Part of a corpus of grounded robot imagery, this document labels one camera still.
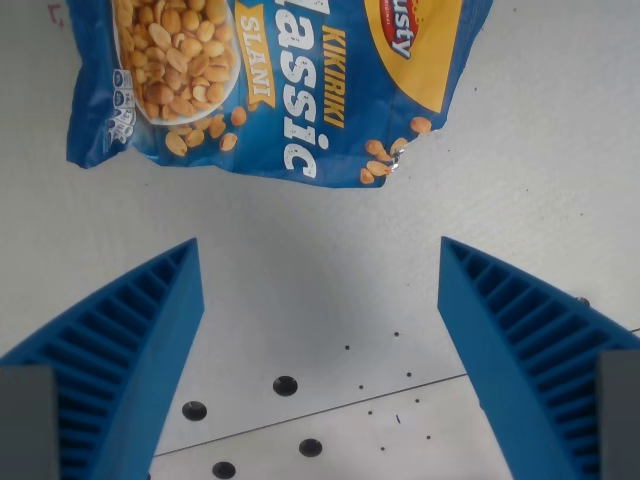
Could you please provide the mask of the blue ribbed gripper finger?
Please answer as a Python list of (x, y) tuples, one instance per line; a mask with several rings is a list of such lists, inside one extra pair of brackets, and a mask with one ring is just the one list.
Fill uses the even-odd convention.
[(1, 358), (56, 383), (60, 476), (145, 479), (204, 314), (198, 242), (141, 264)]
[(447, 237), (438, 310), (514, 478), (638, 477), (636, 334)]

